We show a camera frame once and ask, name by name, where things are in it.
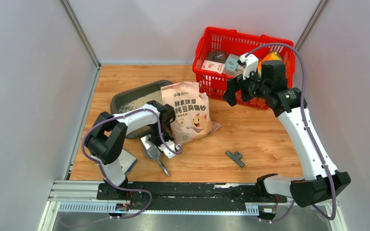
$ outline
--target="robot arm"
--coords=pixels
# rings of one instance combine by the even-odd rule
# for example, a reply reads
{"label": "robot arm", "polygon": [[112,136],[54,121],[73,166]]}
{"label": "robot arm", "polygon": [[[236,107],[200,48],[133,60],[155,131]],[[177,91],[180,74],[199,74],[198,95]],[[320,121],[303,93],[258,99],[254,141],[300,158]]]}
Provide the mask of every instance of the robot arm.
{"label": "robot arm", "polygon": [[[125,152],[122,147],[127,133],[149,125],[151,136],[148,141],[161,152],[164,152],[168,158],[175,156],[173,152],[166,148],[167,145],[171,150],[175,150],[174,139],[165,131],[165,127],[175,120],[175,111],[168,104],[163,106],[156,101],[150,101],[139,109],[122,114],[111,115],[102,112],[94,125],[113,117],[120,117],[120,119],[112,120],[97,127],[84,142],[84,145],[90,150],[91,158],[101,163],[103,175],[107,176],[113,184],[120,186],[126,180],[118,157],[122,152]],[[162,131],[165,144],[162,143],[163,141],[159,136],[159,129]]]}
{"label": "robot arm", "polygon": [[258,59],[254,55],[240,57],[239,64],[246,65],[243,75],[227,80],[227,90],[223,95],[231,106],[238,100],[248,102],[253,98],[265,99],[276,117],[287,130],[303,168],[303,178],[281,177],[277,174],[262,176],[257,180],[259,193],[263,196],[279,194],[293,198],[301,207],[331,199],[331,188],[326,170],[317,154],[317,150],[306,129],[311,129],[314,140],[328,165],[338,195],[350,182],[347,172],[339,172],[337,166],[321,145],[320,139],[311,123],[307,104],[304,101],[304,113],[308,126],[303,122],[300,110],[301,91],[288,88],[285,65],[282,61],[266,61],[262,63],[262,76],[255,72]]}

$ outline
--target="cat litter bag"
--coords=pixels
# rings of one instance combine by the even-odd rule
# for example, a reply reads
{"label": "cat litter bag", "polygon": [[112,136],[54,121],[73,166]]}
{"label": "cat litter bag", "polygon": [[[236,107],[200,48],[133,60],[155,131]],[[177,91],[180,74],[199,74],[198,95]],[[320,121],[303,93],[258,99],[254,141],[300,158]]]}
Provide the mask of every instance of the cat litter bag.
{"label": "cat litter bag", "polygon": [[183,144],[216,131],[220,124],[211,121],[209,98],[199,92],[199,84],[179,82],[161,88],[162,102],[175,109],[176,119],[171,123],[176,143]]}

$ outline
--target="gray litter box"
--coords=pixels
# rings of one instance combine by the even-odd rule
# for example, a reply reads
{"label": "gray litter box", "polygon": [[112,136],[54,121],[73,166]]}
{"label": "gray litter box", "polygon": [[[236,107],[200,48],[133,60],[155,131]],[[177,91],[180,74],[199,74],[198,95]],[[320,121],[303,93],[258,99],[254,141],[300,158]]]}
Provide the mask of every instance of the gray litter box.
{"label": "gray litter box", "polygon": [[[162,103],[161,87],[171,85],[168,80],[159,80],[141,87],[137,87],[113,97],[110,104],[111,114],[120,114],[142,107],[148,101],[155,100]],[[140,138],[149,134],[151,129],[149,126],[144,126],[126,135],[127,139]]]}

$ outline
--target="red basket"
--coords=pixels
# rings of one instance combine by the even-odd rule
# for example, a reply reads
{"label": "red basket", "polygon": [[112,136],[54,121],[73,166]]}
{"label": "red basket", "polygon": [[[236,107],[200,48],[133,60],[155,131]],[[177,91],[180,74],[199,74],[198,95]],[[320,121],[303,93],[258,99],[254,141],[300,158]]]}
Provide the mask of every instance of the red basket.
{"label": "red basket", "polygon": [[[247,53],[254,48],[271,42],[281,42],[294,46],[290,40],[281,38],[274,38],[267,35],[255,36],[238,33],[236,30],[226,30],[216,27],[208,27],[205,30],[205,34],[198,43],[197,50],[195,52],[195,60],[192,65],[192,69],[196,75],[197,82],[200,84],[199,91],[206,92],[206,94],[213,99],[223,100],[222,96],[226,91],[226,80],[233,78],[224,73],[219,74],[213,71],[202,70],[201,66],[205,61],[207,55],[211,51],[223,51],[228,56],[229,54],[242,55]],[[283,58],[283,62],[286,65],[286,78],[288,87],[293,86],[293,74],[295,70],[295,56],[294,53],[282,46],[270,46],[263,48],[254,53],[259,59],[263,59],[270,51],[277,51]],[[247,105],[259,109],[268,109],[263,99],[254,98],[247,103],[241,101],[240,91],[236,93],[238,104]]]}

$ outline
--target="metal scoop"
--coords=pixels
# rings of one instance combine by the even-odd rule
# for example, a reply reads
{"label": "metal scoop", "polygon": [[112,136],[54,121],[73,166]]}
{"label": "metal scoop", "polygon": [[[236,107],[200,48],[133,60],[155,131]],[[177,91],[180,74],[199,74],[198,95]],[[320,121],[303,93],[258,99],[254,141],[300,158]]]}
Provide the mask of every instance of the metal scoop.
{"label": "metal scoop", "polygon": [[151,143],[149,141],[150,137],[151,137],[151,135],[148,134],[148,135],[145,135],[145,136],[141,137],[141,139],[140,139],[141,146],[143,148],[144,154],[149,160],[156,160],[158,162],[159,166],[162,168],[162,171],[165,173],[165,175],[167,175],[169,177],[170,174],[169,174],[167,168],[165,167],[165,165],[160,160],[161,156],[162,156],[162,152],[153,143]]}

